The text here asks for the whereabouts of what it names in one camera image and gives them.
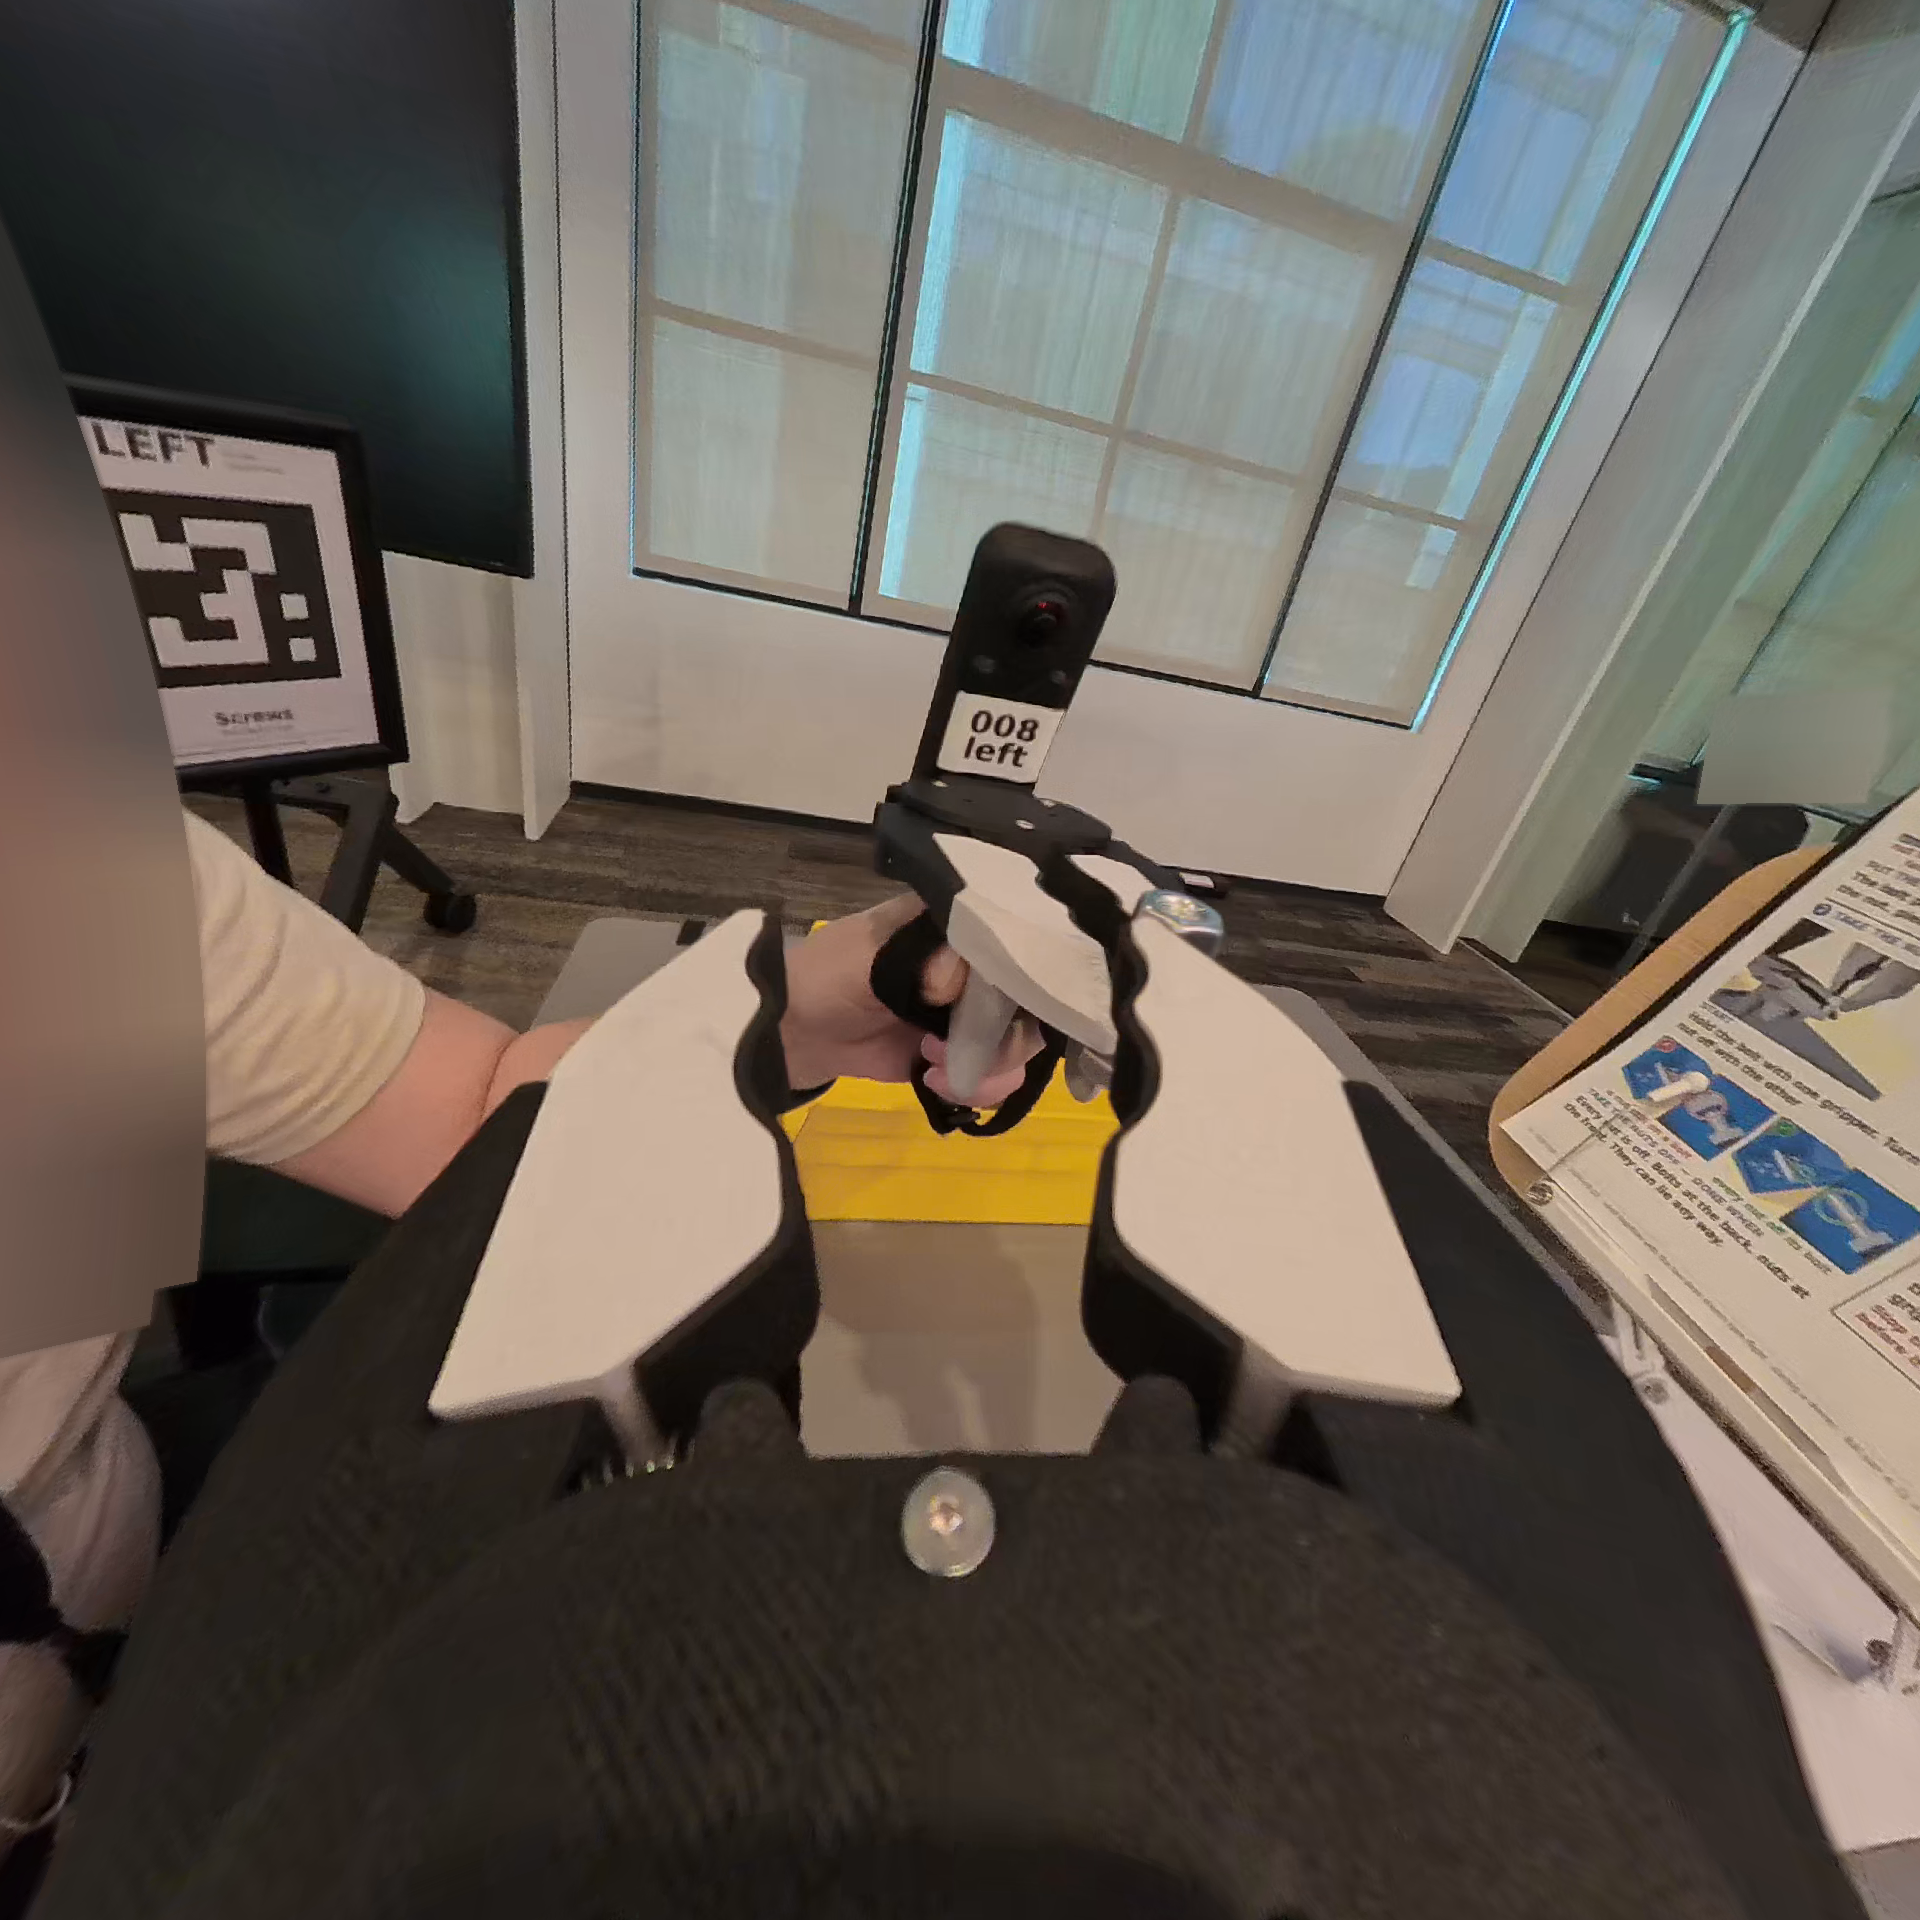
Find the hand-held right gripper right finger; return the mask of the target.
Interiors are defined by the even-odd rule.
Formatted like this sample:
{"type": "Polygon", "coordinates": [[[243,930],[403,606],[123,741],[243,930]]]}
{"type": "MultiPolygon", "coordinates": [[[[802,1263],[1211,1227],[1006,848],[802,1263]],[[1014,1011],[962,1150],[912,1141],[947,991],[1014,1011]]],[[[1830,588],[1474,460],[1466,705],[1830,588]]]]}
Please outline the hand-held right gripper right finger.
{"type": "Polygon", "coordinates": [[[1440,1416],[1464,1396],[1359,1121],[1359,1085],[1162,915],[1112,942],[1116,1134],[1081,1335],[1179,1382],[1207,1448],[1262,1458],[1304,1396],[1440,1416]]]}

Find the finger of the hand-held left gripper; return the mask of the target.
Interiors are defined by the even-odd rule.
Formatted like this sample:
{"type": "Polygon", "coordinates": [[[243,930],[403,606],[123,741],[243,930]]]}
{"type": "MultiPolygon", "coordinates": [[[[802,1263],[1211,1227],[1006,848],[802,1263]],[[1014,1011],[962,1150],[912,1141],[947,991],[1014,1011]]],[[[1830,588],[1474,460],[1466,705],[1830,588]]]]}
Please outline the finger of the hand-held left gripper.
{"type": "Polygon", "coordinates": [[[1012,996],[1024,1017],[1089,1056],[1116,1049],[1116,996],[1104,942],[1081,934],[1024,851],[940,833],[940,855],[957,877],[947,902],[947,946],[1012,996]]]}
{"type": "Polygon", "coordinates": [[[1159,877],[1116,851],[1061,851],[1061,978],[1141,973],[1137,908],[1159,877]]]}

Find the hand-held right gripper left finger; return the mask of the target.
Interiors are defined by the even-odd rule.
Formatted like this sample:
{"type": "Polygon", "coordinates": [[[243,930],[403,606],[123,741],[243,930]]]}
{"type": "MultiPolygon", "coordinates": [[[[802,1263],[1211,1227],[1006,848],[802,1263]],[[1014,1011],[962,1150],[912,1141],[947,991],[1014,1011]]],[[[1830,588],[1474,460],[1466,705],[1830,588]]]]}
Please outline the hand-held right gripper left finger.
{"type": "Polygon", "coordinates": [[[779,1017],[779,920],[741,908],[556,1057],[427,1391],[438,1425],[590,1407],[632,1470],[661,1470],[719,1385],[793,1385],[820,1254],[779,1017]]]}

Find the yellow plastic bin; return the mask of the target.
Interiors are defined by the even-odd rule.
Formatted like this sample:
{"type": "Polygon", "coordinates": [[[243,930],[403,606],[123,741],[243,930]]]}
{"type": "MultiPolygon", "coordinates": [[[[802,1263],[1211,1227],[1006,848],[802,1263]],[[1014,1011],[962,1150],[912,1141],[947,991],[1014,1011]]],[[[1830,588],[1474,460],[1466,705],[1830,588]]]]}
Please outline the yellow plastic bin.
{"type": "Polygon", "coordinates": [[[815,1222],[1089,1227],[1112,1096],[1076,1102],[1054,1070],[1014,1129],[940,1134],[909,1085],[836,1079],[779,1115],[815,1222]]]}

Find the person's left forearm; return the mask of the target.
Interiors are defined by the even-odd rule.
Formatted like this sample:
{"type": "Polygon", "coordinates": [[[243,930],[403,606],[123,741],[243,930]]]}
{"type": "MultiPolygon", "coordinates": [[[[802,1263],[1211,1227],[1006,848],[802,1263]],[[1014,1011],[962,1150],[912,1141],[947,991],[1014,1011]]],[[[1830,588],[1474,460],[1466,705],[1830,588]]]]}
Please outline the person's left forearm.
{"type": "Polygon", "coordinates": [[[590,1022],[498,1022],[411,985],[243,1017],[205,1049],[205,1150],[399,1216],[590,1022]]]}

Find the person's left hand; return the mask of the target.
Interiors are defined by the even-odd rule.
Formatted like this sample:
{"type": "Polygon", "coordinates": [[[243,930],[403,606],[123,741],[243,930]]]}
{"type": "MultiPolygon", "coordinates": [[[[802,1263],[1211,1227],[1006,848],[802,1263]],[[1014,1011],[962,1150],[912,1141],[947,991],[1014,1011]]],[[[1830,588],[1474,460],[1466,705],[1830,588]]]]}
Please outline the person's left hand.
{"type": "MultiPolygon", "coordinates": [[[[785,946],[785,1063],[788,1088],[815,1092],[836,1079],[909,1085],[925,1063],[935,1096],[957,1102],[947,1085],[947,1039],[925,1033],[873,996],[876,952],[925,915],[925,902],[891,895],[863,915],[820,925],[802,942],[785,946]]],[[[974,973],[951,946],[925,957],[925,999],[957,1008],[974,973]]],[[[996,1044],[990,1071],[976,1085],[976,1102],[1001,1108],[1020,1092],[1031,1057],[1045,1033],[1031,1017],[1014,1017],[996,1044]]]]}

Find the dark desk chair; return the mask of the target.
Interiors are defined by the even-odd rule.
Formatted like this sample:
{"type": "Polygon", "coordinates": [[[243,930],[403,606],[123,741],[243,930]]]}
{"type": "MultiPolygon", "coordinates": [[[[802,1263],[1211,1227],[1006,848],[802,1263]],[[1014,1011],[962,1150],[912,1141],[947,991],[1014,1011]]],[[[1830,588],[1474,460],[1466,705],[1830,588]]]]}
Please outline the dark desk chair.
{"type": "Polygon", "coordinates": [[[383,1231],[379,1215],[322,1191],[205,1162],[198,1274],[158,1293],[123,1365],[123,1400],[158,1458],[158,1542],[174,1542],[264,1382],[383,1231]]]}

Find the instruction sheet on stand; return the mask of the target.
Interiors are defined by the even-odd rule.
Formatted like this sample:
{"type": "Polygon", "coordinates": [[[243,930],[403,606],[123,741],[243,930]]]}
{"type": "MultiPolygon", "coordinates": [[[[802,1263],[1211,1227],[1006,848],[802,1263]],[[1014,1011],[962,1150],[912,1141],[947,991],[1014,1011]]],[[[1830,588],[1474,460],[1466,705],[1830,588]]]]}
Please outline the instruction sheet on stand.
{"type": "Polygon", "coordinates": [[[1722,946],[1734,946],[1757,920],[1798,890],[1837,848],[1806,848],[1763,863],[1707,902],[1691,925],[1654,942],[1630,973],[1621,973],[1584,1017],[1573,1017],[1535,1057],[1523,1057],[1493,1102],[1485,1150],[1503,1186],[1532,1206],[1532,1191],[1546,1177],[1503,1127],[1569,1085],[1584,1063],[1606,1056],[1621,1033],[1647,1025],[1675,991],[1682,991],[1722,946]]]}

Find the printed instruction sheet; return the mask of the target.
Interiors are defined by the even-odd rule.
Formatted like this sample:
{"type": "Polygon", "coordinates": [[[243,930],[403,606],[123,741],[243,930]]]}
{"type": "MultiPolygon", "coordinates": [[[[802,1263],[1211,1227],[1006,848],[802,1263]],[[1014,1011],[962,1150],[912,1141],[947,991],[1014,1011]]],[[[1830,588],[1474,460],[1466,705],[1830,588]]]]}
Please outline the printed instruction sheet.
{"type": "Polygon", "coordinates": [[[1551,1231],[1916,1618],[1920,801],[1503,1129],[1551,1231]]]}

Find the black wheeled sign stand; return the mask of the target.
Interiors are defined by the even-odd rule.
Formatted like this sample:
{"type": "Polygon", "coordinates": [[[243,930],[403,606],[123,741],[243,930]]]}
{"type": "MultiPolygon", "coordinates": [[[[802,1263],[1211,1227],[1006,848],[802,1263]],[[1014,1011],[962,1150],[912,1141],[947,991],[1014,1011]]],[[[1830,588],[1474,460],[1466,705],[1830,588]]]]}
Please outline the black wheeled sign stand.
{"type": "Polygon", "coordinates": [[[319,908],[347,925],[349,934],[367,930],[376,883],[391,869],[417,890],[417,920],[443,934],[460,940],[474,930],[474,895],[457,884],[403,828],[399,801],[383,771],[354,774],[176,774],[181,795],[198,801],[229,801],[240,806],[243,839],[257,863],[294,884],[294,855],[283,839],[283,812],[314,812],[337,828],[337,848],[319,890],[319,908]]]}

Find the framed black-white marker sign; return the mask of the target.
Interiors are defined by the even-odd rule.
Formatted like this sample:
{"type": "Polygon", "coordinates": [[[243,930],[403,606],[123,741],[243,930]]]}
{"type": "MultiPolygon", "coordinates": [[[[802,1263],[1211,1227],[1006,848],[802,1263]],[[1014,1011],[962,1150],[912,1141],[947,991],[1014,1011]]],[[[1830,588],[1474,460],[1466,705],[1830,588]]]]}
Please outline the framed black-white marker sign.
{"type": "Polygon", "coordinates": [[[360,433],[65,377],[181,790],[411,762],[360,433]]]}

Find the dark wall screen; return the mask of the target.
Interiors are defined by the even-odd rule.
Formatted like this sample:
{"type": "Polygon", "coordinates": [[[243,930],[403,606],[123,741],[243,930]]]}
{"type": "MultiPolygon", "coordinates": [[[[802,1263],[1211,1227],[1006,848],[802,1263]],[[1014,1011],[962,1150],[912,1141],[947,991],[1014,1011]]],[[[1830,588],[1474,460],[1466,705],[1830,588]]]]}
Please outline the dark wall screen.
{"type": "Polygon", "coordinates": [[[8,0],[5,229],[65,377],[360,433],[376,542],[531,576],[515,4],[8,0]]]}

